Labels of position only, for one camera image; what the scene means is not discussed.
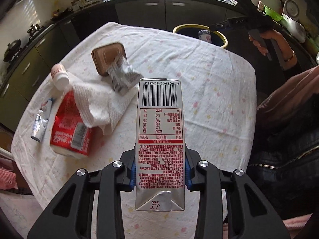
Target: black jacket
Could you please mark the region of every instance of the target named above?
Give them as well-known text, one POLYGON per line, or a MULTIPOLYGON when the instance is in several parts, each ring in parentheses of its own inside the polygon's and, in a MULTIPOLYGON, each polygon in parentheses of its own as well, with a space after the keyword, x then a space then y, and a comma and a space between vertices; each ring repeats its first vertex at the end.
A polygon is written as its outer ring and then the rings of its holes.
POLYGON ((285 126, 256 127, 247 174, 282 219, 309 214, 319 202, 319 95, 285 126))

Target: red checkered cloth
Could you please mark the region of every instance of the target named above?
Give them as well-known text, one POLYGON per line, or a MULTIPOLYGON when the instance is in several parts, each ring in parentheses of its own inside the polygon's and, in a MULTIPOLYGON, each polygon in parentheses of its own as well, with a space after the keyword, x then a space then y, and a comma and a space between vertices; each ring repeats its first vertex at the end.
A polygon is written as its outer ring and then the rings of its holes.
POLYGON ((18 189, 12 161, 0 158, 0 190, 18 189))

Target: cabinet handle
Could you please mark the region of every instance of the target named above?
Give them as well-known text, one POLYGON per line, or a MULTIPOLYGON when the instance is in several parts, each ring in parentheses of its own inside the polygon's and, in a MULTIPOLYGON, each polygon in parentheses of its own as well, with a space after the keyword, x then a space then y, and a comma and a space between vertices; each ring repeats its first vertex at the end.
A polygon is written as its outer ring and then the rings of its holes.
POLYGON ((5 94, 6 94, 7 90, 8 90, 8 88, 9 88, 9 84, 7 84, 7 86, 5 87, 5 89, 4 89, 4 91, 3 91, 1 97, 4 97, 4 96, 5 96, 5 94))
POLYGON ((26 72, 26 70, 28 70, 29 66, 30 66, 30 62, 27 64, 27 66, 26 66, 25 69, 23 70, 22 74, 24 74, 24 73, 26 72))
POLYGON ((183 3, 183 2, 172 2, 172 5, 175 5, 175 6, 185 6, 186 4, 183 3))
POLYGON ((43 40, 41 40, 40 44, 37 45, 37 47, 40 47, 44 41, 45 41, 45 38, 43 40))
POLYGON ((32 87, 36 86, 37 82, 40 80, 40 76, 38 76, 37 80, 34 82, 34 84, 32 85, 32 87))
POLYGON ((157 2, 147 2, 145 3, 146 6, 154 6, 154 5, 158 5, 157 2))

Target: plastic bottle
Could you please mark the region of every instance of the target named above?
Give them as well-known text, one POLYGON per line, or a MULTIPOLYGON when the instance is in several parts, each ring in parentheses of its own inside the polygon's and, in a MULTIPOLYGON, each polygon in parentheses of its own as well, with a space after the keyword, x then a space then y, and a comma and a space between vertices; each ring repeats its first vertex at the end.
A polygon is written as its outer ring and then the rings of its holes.
POLYGON ((52 66, 51 76, 55 87, 59 91, 63 91, 70 83, 69 75, 62 64, 55 64, 52 66))
POLYGON ((203 29, 198 32, 198 38, 212 44, 212 37, 208 30, 203 29))

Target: table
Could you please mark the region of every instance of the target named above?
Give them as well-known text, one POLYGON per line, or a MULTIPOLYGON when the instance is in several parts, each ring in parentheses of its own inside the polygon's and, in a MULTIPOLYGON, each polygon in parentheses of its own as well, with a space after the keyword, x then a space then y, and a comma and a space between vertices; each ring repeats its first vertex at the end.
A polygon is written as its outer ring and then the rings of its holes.
MULTIPOLYGON (((185 141, 188 148, 219 169, 246 169, 254 136, 256 80, 253 67, 243 58, 215 45, 162 30, 108 23, 78 44, 61 63, 83 81, 103 81, 91 51, 99 46, 123 43, 129 62, 146 78, 179 79, 182 85, 185 141)), ((99 130, 88 158, 77 160, 56 154, 49 146, 54 103, 43 142, 30 138, 40 104, 59 97, 48 76, 26 108, 12 142, 12 154, 22 175, 42 208, 45 208, 68 178, 79 168, 103 169, 122 152, 132 149, 136 130, 136 96, 114 132, 99 130)), ((92 238, 96 234, 97 196, 93 209, 92 238)), ((199 192, 185 193, 185 211, 142 212, 135 210, 135 192, 122 192, 122 214, 127 239, 194 238, 199 192)), ((225 194, 223 214, 226 216, 225 194)))

